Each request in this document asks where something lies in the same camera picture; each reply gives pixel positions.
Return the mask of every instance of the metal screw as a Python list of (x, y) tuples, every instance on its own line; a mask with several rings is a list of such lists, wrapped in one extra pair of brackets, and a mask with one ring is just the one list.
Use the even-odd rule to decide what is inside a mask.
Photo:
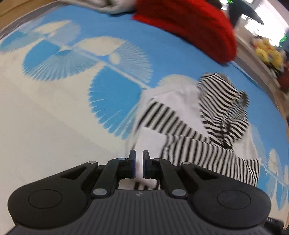
[(172, 191), (172, 194), (175, 195), (176, 197), (182, 197), (185, 196), (186, 191), (183, 189), (175, 189)]
[(104, 196), (107, 194), (107, 191), (104, 188), (96, 188), (93, 190), (93, 194), (96, 196)]

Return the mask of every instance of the white garment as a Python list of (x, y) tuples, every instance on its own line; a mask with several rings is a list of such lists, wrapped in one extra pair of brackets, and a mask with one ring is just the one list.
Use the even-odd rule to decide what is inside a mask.
[[(201, 135), (208, 137), (206, 129), (201, 121), (199, 106), (199, 90), (194, 84), (170, 84), (153, 89), (144, 90), (141, 95), (139, 109), (136, 114), (136, 122), (132, 135), (128, 141), (129, 146), (136, 150), (136, 181), (154, 188), (156, 180), (144, 179), (142, 172), (142, 152), (148, 150), (151, 158), (159, 158), (162, 147), (165, 144), (166, 136), (150, 128), (141, 126), (134, 134), (138, 120), (145, 112), (147, 105), (154, 101), (165, 104), (176, 112), (189, 127)], [(258, 159), (256, 147), (253, 143), (251, 127), (249, 126), (242, 139), (237, 140), (233, 145), (236, 156), (243, 159)]]
[(91, 8), (108, 14), (119, 14), (134, 10), (136, 0), (60, 0), (61, 2)]

